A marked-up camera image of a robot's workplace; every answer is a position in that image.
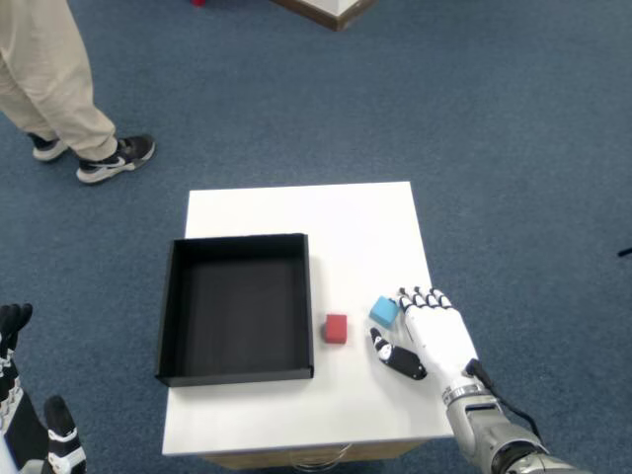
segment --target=robot finger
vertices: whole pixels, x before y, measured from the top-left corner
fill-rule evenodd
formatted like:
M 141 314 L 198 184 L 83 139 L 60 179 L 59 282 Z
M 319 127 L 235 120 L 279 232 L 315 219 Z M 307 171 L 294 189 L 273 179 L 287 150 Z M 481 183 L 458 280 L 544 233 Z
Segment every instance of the robot finger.
M 452 307 L 452 303 L 449 299 L 447 299 L 447 296 L 445 296 L 445 294 L 443 294 L 440 289 L 431 288 L 431 293 L 433 294 L 434 298 L 436 298 L 441 308 L 449 309 Z
M 424 300 L 424 302 L 426 303 L 426 305 L 429 306 L 429 308 L 439 308 L 440 304 L 438 303 L 438 301 L 436 300 L 435 296 L 432 293 L 432 290 L 429 291 L 423 291 L 421 290 L 418 286 L 415 286 L 415 290 L 417 291 L 417 294 L 419 294 L 422 299 Z
M 33 316 L 33 306 L 29 303 L 26 303 L 20 309 L 20 314 L 16 319 L 13 334 L 9 339 L 10 351 L 14 351 L 16 349 L 16 346 L 18 345 L 18 333 L 22 331 L 27 324 L 29 324 L 29 321 L 31 321 L 31 316 Z
M 9 391 L 11 390 L 10 383 L 8 377 L 4 375 L 0 377 L 0 404 L 9 399 Z
M 46 400 L 43 412 L 48 426 L 47 461 L 53 467 L 64 467 L 63 471 L 55 468 L 53 472 L 85 474 L 86 453 L 63 398 L 54 396 Z
M 393 346 L 382 338 L 382 334 L 377 330 L 377 328 L 371 328 L 371 339 L 373 340 L 373 346 L 377 351 L 377 356 L 382 362 L 387 361 L 391 357 L 391 351 Z
M 33 316 L 33 305 L 30 303 L 23 304 L 22 308 L 20 308 L 20 317 L 15 328 L 16 333 L 22 331 L 29 324 L 31 316 Z
M 0 309 L 0 358 L 6 359 L 9 350 L 9 341 L 16 332 L 20 320 L 20 306 L 12 304 Z
M 2 420 L 2 423 L 0 423 L 0 425 L 4 425 L 4 419 L 7 417 L 7 415 L 9 415 L 10 409 L 11 406 L 9 405 L 9 387 L 3 381 L 3 379 L 0 378 L 0 420 Z
M 419 301 L 420 304 L 423 302 L 421 296 L 413 288 L 404 288 L 402 286 L 401 288 L 399 288 L 399 294 L 400 296 L 406 296 L 415 305 L 418 305 L 416 300 Z
M 415 303 L 415 306 L 419 308 L 428 306 L 428 304 L 426 303 L 426 297 L 418 286 L 415 286 L 415 294 L 413 294 L 412 300 L 413 303 Z
M 411 298 L 409 298 L 408 296 L 400 296 L 397 303 L 399 304 L 399 307 L 402 309 L 402 312 L 404 314 L 407 313 L 409 308 L 416 307 L 415 303 L 413 303 L 413 301 L 411 301 Z

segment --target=red cube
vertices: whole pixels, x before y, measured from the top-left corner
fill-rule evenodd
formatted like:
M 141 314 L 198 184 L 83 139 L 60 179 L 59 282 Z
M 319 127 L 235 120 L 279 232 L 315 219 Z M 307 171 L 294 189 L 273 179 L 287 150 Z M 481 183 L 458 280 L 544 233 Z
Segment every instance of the red cube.
M 325 323 L 325 341 L 329 344 L 344 344 L 347 341 L 347 315 L 328 314 Z

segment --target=blue cube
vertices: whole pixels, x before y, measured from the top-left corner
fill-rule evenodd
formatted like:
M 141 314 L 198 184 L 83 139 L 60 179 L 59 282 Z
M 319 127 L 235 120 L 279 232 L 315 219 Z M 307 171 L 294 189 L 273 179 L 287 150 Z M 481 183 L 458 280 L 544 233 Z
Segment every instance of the blue cube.
M 370 314 L 368 315 L 373 321 L 389 329 L 395 318 L 399 313 L 399 307 L 397 303 L 391 301 L 384 296 L 380 296 L 377 302 L 373 305 Z

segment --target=white table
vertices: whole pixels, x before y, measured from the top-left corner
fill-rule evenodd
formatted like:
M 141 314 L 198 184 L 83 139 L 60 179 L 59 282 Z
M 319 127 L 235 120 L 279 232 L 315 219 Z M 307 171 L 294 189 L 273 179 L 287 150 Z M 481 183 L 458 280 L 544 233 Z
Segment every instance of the white table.
M 379 295 L 431 283 L 410 184 L 191 192 L 187 238 L 294 232 L 309 236 L 314 378 L 170 388 L 164 454 L 451 435 L 435 381 L 384 366 L 368 335 Z M 322 340 L 327 313 L 348 315 L 345 345 Z M 383 334 L 412 348 L 401 316 Z

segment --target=black cable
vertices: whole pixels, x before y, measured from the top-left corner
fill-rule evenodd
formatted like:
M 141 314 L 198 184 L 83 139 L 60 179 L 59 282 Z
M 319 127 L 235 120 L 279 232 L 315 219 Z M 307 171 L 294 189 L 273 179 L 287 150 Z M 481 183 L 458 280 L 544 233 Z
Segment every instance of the black cable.
M 517 416 L 521 417 L 523 420 L 528 422 L 529 425 L 531 426 L 531 430 L 533 431 L 533 434 L 539 437 L 540 440 L 542 440 L 542 437 L 540 436 L 540 430 L 537 428 L 537 424 L 535 423 L 535 420 L 533 420 L 533 418 L 531 418 L 531 416 L 525 413 L 523 410 L 520 410 L 516 406 L 512 405 L 504 397 L 502 397 L 500 393 L 498 393 L 498 391 L 494 387 L 494 382 L 492 381 L 492 378 L 485 371 L 485 369 L 483 368 L 483 364 L 481 363 L 480 360 L 476 358 L 471 359 L 469 363 L 467 364 L 467 366 L 465 367 L 465 371 L 469 375 L 476 376 L 481 382 L 483 382 L 483 385 L 485 385 L 485 388 L 487 388 L 490 392 L 492 392 L 492 395 L 498 398 L 499 402 L 501 402 L 508 410 L 514 412 Z

